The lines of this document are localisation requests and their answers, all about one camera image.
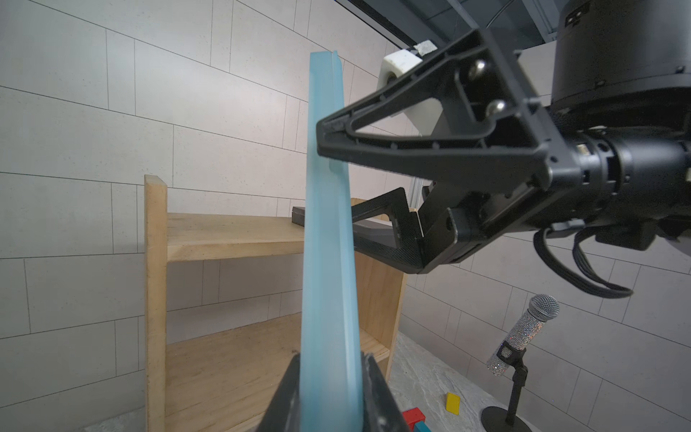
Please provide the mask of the light teal pencil case top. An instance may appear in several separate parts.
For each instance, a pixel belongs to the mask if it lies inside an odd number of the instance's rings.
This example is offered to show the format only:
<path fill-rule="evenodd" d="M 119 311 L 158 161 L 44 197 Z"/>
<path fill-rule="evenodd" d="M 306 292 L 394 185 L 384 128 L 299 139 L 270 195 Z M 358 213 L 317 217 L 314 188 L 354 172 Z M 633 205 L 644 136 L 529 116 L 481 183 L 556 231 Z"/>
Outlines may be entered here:
<path fill-rule="evenodd" d="M 344 105 L 342 66 L 310 55 L 300 429 L 360 431 L 363 377 L 346 163 L 318 153 L 317 123 Z"/>

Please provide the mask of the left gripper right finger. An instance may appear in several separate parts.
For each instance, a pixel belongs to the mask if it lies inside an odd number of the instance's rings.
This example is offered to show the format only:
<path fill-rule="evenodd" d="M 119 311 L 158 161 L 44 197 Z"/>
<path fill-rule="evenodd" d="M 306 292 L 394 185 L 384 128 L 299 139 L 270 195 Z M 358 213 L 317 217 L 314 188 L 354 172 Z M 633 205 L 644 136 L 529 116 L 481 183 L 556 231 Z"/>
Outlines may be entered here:
<path fill-rule="evenodd" d="M 409 432 L 389 385 L 372 354 L 362 354 L 363 432 Z"/>

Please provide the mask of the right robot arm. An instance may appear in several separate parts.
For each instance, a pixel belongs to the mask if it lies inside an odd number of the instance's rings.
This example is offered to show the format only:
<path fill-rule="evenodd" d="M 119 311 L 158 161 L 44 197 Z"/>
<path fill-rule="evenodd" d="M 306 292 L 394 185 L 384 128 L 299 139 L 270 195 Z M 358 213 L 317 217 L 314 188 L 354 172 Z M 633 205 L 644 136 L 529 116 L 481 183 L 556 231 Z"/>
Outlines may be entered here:
<path fill-rule="evenodd" d="M 430 181 L 415 212 L 402 190 L 356 206 L 394 228 L 356 251 L 424 274 L 533 231 L 568 275 L 547 239 L 644 250 L 689 229 L 689 2 L 565 5 L 549 106 L 518 56 L 506 31 L 474 30 L 318 122 L 321 156 Z"/>

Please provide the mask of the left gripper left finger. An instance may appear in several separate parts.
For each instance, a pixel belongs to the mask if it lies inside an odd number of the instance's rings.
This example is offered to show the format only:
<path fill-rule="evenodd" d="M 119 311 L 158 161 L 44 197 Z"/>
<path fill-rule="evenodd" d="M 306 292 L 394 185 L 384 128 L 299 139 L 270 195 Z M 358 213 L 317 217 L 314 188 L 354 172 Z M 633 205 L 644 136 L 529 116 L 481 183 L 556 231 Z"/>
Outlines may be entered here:
<path fill-rule="evenodd" d="M 256 432 L 298 432 L 300 430 L 301 354 L 296 354 L 280 381 Z"/>

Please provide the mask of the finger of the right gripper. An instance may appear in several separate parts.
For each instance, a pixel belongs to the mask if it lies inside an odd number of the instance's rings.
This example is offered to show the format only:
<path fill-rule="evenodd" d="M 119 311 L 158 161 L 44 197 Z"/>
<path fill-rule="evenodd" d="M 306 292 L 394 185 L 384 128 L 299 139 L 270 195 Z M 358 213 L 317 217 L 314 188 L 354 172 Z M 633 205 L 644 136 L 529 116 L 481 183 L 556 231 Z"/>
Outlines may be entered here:
<path fill-rule="evenodd" d="M 419 218 L 404 188 L 352 207 L 354 250 L 406 274 L 424 269 Z"/>
<path fill-rule="evenodd" d="M 363 127 L 402 113 L 397 99 L 407 78 L 443 106 L 432 134 L 363 133 Z M 542 190 L 578 184 L 578 163 L 502 29 L 469 32 L 399 80 L 319 120 L 317 142 L 322 157 L 482 194 L 508 194 L 523 184 Z"/>

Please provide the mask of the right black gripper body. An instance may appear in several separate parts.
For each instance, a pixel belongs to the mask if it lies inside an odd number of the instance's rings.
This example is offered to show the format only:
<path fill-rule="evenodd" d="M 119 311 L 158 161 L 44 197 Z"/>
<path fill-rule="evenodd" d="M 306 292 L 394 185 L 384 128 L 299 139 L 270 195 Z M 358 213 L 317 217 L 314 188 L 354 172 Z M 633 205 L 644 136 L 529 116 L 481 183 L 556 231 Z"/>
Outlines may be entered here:
<path fill-rule="evenodd" d="M 435 137 L 426 153 L 434 183 L 419 209 L 421 270 L 514 232 L 635 250 L 690 233 L 690 143 L 678 133 L 497 125 Z"/>

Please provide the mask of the black pencil case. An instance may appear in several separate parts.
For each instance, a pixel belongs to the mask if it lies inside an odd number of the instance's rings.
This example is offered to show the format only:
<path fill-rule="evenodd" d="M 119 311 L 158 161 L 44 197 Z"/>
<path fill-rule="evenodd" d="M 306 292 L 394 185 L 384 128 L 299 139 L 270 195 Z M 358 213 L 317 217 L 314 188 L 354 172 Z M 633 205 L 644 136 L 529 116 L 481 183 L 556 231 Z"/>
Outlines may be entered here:
<path fill-rule="evenodd" d="M 304 226 L 305 225 L 305 216 L 306 216 L 306 211 L 304 207 L 300 206 L 294 206 L 292 208 L 292 223 L 299 225 L 299 226 Z"/>

